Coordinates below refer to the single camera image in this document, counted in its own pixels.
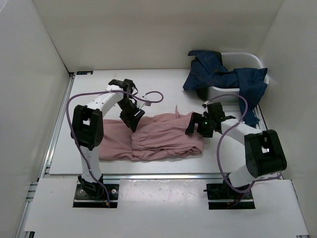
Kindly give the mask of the pink trousers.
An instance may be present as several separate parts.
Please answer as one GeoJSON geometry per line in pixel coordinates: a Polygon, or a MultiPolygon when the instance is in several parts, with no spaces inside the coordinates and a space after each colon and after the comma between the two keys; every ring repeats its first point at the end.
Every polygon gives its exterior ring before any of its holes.
{"type": "Polygon", "coordinates": [[[121,120],[105,119],[99,160],[154,161],[201,155],[203,137],[185,133],[190,119],[191,114],[182,115],[178,110],[142,117],[135,132],[121,120]]]}

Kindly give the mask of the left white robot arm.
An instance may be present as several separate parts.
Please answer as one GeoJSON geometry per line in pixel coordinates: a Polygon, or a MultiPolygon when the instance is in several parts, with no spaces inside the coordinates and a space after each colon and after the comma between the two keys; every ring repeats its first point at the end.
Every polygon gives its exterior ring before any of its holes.
{"type": "Polygon", "coordinates": [[[120,119],[132,131],[145,114],[132,95],[136,86],[130,79],[113,79],[107,87],[107,93],[99,95],[92,102],[77,105],[73,111],[71,137],[80,149],[82,175],[78,177],[84,191],[92,198],[105,194],[103,175],[99,165],[99,145],[104,137],[104,115],[115,105],[119,105],[120,119]]]}

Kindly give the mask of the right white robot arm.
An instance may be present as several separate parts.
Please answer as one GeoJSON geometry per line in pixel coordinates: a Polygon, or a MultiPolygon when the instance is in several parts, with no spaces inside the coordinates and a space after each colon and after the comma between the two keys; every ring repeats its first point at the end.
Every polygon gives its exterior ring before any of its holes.
{"type": "Polygon", "coordinates": [[[197,132],[204,138],[211,138],[214,132],[221,134],[216,147],[217,163],[220,165],[220,146],[225,136],[229,136],[245,148],[245,164],[226,175],[222,173],[223,194],[234,198],[239,193],[247,193],[252,185],[269,180],[268,175],[282,172],[287,161],[275,130],[260,130],[243,123],[242,119],[226,116],[220,102],[204,104],[203,114],[193,112],[186,135],[197,132]]]}

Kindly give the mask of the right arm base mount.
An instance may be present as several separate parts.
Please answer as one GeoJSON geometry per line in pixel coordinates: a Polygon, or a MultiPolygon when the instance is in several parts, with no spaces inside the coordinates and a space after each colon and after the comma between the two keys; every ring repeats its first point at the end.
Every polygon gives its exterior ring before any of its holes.
{"type": "Polygon", "coordinates": [[[209,210],[255,209],[252,191],[238,193],[226,183],[207,183],[204,192],[208,197],[209,210]]]}

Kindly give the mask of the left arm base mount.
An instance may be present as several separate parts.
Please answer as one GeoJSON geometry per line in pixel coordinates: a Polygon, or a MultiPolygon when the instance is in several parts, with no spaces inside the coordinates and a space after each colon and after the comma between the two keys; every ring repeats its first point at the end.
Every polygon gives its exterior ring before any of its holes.
{"type": "Polygon", "coordinates": [[[73,198],[74,208],[117,208],[119,184],[103,184],[86,182],[78,178],[73,198]]]}

